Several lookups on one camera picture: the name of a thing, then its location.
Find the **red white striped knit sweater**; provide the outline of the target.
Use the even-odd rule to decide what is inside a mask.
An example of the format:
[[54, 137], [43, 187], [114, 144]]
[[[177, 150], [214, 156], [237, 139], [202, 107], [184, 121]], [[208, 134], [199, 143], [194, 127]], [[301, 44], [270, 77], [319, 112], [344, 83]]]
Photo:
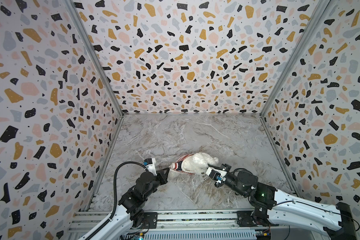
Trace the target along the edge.
[[192, 169], [193, 154], [188, 154], [180, 157], [176, 162], [172, 163], [169, 168], [175, 172], [195, 174]]

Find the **white plush teddy bear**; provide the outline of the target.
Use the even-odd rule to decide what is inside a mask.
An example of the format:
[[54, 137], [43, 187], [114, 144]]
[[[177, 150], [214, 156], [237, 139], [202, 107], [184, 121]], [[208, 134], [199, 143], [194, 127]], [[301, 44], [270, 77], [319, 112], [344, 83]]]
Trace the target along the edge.
[[219, 159], [212, 157], [207, 153], [195, 153], [193, 154], [192, 162], [192, 169], [195, 174], [191, 175], [203, 175], [207, 171], [209, 165], [217, 165]]

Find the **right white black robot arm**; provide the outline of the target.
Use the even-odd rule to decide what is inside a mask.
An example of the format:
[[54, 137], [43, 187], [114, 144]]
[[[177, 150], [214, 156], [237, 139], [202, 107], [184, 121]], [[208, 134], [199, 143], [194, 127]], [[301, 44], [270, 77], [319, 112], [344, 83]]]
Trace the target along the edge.
[[360, 224], [352, 216], [350, 206], [321, 204], [288, 194], [260, 183], [258, 177], [244, 168], [210, 165], [207, 176], [215, 187], [227, 186], [238, 196], [247, 198], [254, 207], [253, 222], [262, 226], [288, 225], [313, 231], [331, 240], [355, 240]]

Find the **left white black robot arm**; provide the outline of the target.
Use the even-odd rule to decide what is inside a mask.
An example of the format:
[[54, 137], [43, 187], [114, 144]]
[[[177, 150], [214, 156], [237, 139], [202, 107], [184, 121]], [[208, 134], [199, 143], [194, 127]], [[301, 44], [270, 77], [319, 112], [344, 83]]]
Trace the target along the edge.
[[159, 186], [168, 182], [170, 169], [158, 170], [155, 174], [143, 172], [114, 205], [113, 210], [100, 223], [81, 237], [82, 240], [119, 240], [130, 229], [138, 228], [143, 222], [143, 207], [149, 196]]

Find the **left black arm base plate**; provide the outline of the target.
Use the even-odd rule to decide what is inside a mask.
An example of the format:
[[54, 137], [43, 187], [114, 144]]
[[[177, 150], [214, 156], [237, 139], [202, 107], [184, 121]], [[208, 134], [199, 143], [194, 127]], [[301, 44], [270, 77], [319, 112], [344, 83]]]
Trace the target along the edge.
[[156, 229], [158, 223], [158, 213], [157, 212], [147, 212], [140, 211], [134, 217], [131, 217], [133, 221], [133, 228], [136, 229]]

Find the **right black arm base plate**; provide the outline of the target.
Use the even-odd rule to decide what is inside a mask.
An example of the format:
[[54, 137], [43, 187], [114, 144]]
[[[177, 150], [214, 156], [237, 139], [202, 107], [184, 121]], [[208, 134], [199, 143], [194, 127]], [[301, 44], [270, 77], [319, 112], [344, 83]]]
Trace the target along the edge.
[[237, 224], [239, 227], [277, 227], [278, 224], [272, 224], [267, 219], [264, 218], [264, 214], [254, 216], [254, 213], [258, 211], [237, 211]]

